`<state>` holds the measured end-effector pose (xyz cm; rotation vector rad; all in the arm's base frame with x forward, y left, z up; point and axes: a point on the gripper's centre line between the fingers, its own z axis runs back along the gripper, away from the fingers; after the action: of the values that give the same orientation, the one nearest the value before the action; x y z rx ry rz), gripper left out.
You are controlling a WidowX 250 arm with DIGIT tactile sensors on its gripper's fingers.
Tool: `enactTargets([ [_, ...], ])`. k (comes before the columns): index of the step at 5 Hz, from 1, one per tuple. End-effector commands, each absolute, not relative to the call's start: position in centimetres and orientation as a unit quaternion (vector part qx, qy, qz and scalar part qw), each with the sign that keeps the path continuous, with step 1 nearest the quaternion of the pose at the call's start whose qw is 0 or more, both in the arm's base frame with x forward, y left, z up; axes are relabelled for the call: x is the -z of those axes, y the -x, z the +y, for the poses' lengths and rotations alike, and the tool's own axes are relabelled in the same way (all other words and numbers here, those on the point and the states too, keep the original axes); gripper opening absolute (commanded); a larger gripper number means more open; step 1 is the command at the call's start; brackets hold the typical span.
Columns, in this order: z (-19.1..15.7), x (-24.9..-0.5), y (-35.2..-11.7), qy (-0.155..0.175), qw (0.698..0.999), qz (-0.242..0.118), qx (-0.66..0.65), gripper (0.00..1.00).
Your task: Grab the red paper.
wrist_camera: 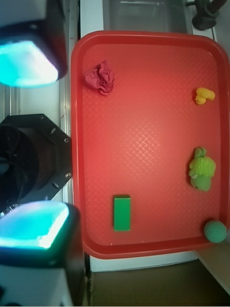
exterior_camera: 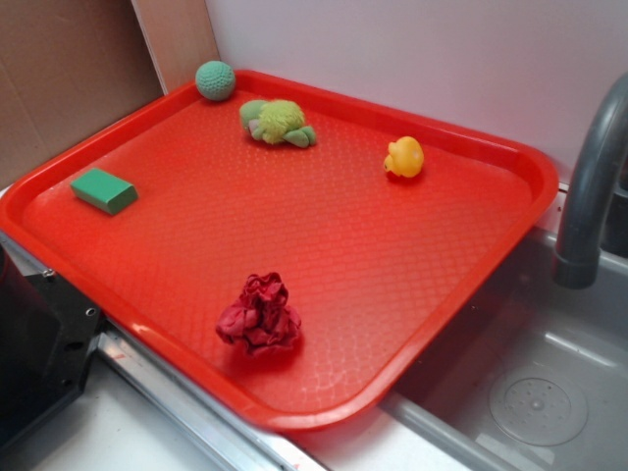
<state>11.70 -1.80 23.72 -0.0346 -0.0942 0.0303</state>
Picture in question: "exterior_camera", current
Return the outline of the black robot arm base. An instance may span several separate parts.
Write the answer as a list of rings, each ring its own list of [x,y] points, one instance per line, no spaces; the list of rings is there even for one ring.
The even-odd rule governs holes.
[[[100,306],[60,275],[25,275],[1,250],[1,451],[82,395]]]

